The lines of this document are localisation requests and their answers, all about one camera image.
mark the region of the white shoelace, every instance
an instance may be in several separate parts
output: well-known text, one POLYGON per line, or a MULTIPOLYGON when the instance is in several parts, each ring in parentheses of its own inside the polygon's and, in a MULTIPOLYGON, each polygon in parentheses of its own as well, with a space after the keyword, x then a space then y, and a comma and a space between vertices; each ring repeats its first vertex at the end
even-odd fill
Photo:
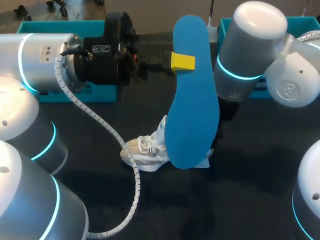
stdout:
POLYGON ((159 151, 165 151, 166 147, 165 146, 161 146, 161 145, 157 145, 157 142, 155 140, 155 136, 156 136, 157 132, 154 132, 151 134, 151 136, 139 136, 138 139, 138 148, 140 153, 142 154, 147 154, 147 153, 155 153, 155 150, 159 150, 159 151))

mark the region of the yellow foam block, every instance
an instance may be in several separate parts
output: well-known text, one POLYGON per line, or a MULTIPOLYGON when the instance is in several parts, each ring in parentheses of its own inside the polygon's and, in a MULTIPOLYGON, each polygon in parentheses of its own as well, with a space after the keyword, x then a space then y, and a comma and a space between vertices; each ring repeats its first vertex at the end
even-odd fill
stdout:
POLYGON ((182 55, 172 52, 171 70, 195 70, 196 58, 194 56, 182 55))

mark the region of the insole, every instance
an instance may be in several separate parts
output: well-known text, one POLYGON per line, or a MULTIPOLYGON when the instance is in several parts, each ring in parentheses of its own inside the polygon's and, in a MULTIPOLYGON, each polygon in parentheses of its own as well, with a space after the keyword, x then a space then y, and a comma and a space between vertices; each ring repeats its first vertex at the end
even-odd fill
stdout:
POLYGON ((195 70, 176 71, 176 93, 167 115, 164 140, 171 163, 189 169, 207 158, 219 123, 207 26, 198 16, 183 16, 175 24, 176 54, 195 57, 195 70))

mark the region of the white sneaker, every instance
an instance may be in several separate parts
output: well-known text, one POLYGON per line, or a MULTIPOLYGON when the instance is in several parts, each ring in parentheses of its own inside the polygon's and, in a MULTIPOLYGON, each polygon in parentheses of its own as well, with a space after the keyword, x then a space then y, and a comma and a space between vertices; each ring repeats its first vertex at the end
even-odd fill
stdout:
MULTIPOLYGON (((170 161, 165 146, 166 118, 167 115, 163 117, 157 130, 151 136, 139 136, 126 143, 138 169, 141 171, 154 172, 163 164, 170 161)), ((213 149, 208 151, 208 157, 211 156, 212 152, 213 149)), ((131 166, 130 160, 124 150, 120 152, 120 156, 126 164, 131 166)), ((209 160, 206 158, 195 168, 209 167, 209 160)))

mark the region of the teal crate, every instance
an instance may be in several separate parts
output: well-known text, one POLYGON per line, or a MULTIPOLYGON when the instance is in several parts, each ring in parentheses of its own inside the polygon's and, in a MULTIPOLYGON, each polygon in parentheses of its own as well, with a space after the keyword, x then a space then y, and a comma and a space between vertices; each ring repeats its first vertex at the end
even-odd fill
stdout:
MULTIPOLYGON (((104 32, 105 21, 25 21, 21 23, 17 33, 37 34, 77 34, 79 37, 98 37, 104 32)), ((116 102, 118 86, 86 84, 85 88, 76 93, 82 102, 116 102)), ((61 91, 42 92, 41 103, 65 103, 70 100, 61 91)))
MULTIPOLYGON (((295 38, 300 37, 302 34, 313 30, 320 30, 320 24, 317 19, 313 16, 288 16, 287 32, 293 35, 295 38)), ((218 33, 218 52, 220 52, 222 43, 226 37, 229 29, 231 18, 222 18, 220 20, 219 33, 218 33)), ((259 79, 254 87, 254 90, 250 96, 255 99, 266 99, 271 98, 268 90, 266 80, 262 77, 259 79)))

